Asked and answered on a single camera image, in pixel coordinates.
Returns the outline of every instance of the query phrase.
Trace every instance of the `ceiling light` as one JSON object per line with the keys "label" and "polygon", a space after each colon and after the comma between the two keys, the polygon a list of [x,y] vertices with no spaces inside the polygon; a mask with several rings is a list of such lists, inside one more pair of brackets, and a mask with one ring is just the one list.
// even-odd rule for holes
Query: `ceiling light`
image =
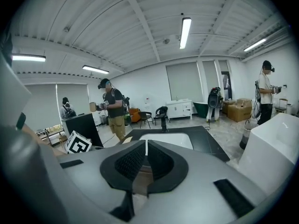
{"label": "ceiling light", "polygon": [[183,18],[183,25],[182,25],[182,33],[181,33],[181,43],[179,45],[180,49],[185,49],[188,35],[189,35],[189,30],[191,26],[191,18],[190,17],[185,17]]}
{"label": "ceiling light", "polygon": [[88,66],[88,65],[84,65],[82,68],[85,69],[85,70],[91,70],[91,71],[95,71],[95,72],[99,72],[99,73],[103,73],[103,74],[108,74],[109,73],[109,71],[102,70],[102,69],[95,68],[95,67]]}
{"label": "ceiling light", "polygon": [[13,61],[32,61],[32,62],[45,62],[45,56],[35,56],[26,54],[12,54]]}
{"label": "ceiling light", "polygon": [[256,46],[262,44],[262,43],[265,42],[265,41],[266,41],[266,39],[262,39],[262,40],[260,40],[259,42],[254,43],[254,44],[251,45],[250,47],[247,47],[244,51],[249,51],[249,50],[251,50],[252,48],[254,48],[254,47],[256,47]]}

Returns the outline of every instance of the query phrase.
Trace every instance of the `white bathtub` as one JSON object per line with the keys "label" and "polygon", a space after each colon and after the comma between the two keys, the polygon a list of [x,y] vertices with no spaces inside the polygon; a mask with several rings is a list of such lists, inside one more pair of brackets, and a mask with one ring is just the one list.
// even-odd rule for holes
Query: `white bathtub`
{"label": "white bathtub", "polygon": [[292,173],[299,155],[299,118],[280,113],[251,130],[239,171],[267,195]]}
{"label": "white bathtub", "polygon": [[178,145],[188,149],[193,149],[190,138],[185,133],[149,133],[141,136],[139,140],[146,141],[145,155],[148,155],[148,140],[156,140],[156,141]]}

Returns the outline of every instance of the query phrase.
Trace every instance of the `khaki shorts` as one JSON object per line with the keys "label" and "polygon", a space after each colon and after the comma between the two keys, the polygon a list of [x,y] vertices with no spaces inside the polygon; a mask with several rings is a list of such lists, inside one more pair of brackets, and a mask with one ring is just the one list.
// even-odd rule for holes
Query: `khaki shorts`
{"label": "khaki shorts", "polygon": [[124,116],[108,118],[108,121],[112,133],[116,134],[119,140],[123,140],[125,138],[125,133],[126,133]]}

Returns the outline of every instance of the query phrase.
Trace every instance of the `white corrugated ceiling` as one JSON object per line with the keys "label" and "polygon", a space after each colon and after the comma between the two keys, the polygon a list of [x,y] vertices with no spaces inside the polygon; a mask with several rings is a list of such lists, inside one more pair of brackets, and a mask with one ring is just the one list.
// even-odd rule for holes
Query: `white corrugated ceiling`
{"label": "white corrugated ceiling", "polygon": [[[183,17],[192,25],[180,50]],[[245,57],[244,47],[284,25],[269,0],[26,0],[11,24],[14,52],[47,61],[13,69],[89,77],[87,64],[114,77],[183,57]]]}

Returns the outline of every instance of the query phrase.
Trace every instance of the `black countertop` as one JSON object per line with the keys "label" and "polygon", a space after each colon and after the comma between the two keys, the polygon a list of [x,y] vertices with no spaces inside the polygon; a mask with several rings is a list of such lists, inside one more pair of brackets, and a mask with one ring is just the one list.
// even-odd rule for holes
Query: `black countertop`
{"label": "black countertop", "polygon": [[[131,141],[139,140],[148,133],[162,133],[161,129],[133,129],[126,137],[132,137]],[[211,134],[203,126],[168,129],[168,133],[185,133],[189,136],[193,149],[206,154],[211,154],[223,162],[229,161],[229,157],[220,147]]]}

